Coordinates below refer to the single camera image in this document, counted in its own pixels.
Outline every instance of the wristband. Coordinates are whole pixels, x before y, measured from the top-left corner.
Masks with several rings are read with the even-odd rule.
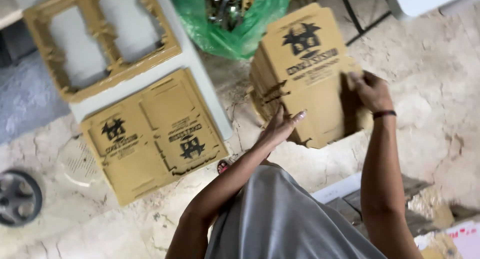
[[[383,117],[383,116],[386,116],[386,115],[397,116],[397,113],[395,113],[394,110],[379,111],[379,112],[373,113],[373,119]]]

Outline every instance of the wheel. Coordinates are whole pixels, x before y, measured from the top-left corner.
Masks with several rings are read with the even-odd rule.
[[[19,227],[33,221],[42,208],[42,191],[29,174],[0,173],[0,225]]]

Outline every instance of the green plastic bag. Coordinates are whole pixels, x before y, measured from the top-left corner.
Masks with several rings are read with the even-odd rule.
[[[183,27],[203,51],[228,59],[252,57],[267,24],[285,15],[290,0],[254,0],[232,32],[208,22],[205,0],[172,0]]]

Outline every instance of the cardboard box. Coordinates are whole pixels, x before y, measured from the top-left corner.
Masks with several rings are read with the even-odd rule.
[[[100,0],[45,0],[23,11],[24,20],[55,87],[60,92],[60,96],[70,103],[78,103],[107,90],[182,52],[157,1],[141,0],[140,2],[145,9],[158,20],[159,25],[157,27],[161,26],[164,34],[159,37],[160,40],[157,42],[154,51],[149,52],[137,61],[128,62],[124,60],[115,43],[118,37],[115,27],[105,19],[99,2]],[[100,81],[83,88],[73,84],[71,78],[73,75],[69,74],[65,68],[68,59],[66,59],[63,49],[56,45],[50,28],[54,17],[76,7],[81,12],[85,23],[85,31],[88,30],[89,35],[98,43],[107,61],[106,71],[103,71],[106,76]],[[92,81],[91,78],[81,78],[81,80]]]
[[[122,206],[228,155],[188,69],[80,126]]]
[[[250,72],[255,109],[267,121],[280,103],[294,115],[307,111],[290,140],[322,148],[373,123],[353,82],[362,72],[345,56],[332,11],[313,3],[267,26]]]

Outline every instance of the gray cloth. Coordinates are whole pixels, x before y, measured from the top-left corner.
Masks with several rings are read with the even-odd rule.
[[[277,164],[260,165],[213,225],[206,259],[386,259]]]

